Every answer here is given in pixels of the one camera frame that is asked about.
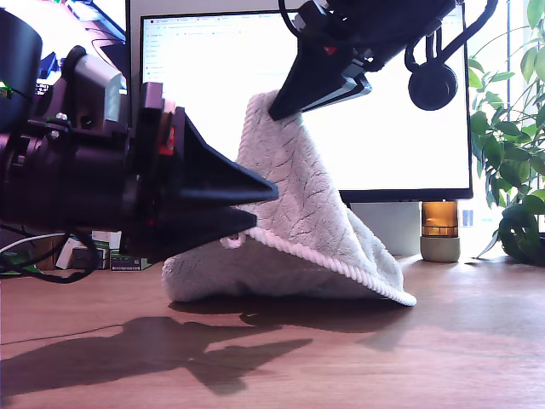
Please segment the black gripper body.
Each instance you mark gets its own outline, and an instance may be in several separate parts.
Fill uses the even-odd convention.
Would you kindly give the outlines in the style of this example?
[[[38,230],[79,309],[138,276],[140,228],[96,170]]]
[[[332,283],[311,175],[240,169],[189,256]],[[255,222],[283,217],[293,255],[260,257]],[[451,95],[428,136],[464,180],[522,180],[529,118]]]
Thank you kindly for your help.
[[[89,86],[57,83],[51,99],[49,131],[44,138],[46,177],[40,208],[42,229],[119,231],[129,251],[136,240],[159,225],[160,149],[164,145],[164,98],[161,83],[144,83],[133,129],[97,119],[105,103]]]

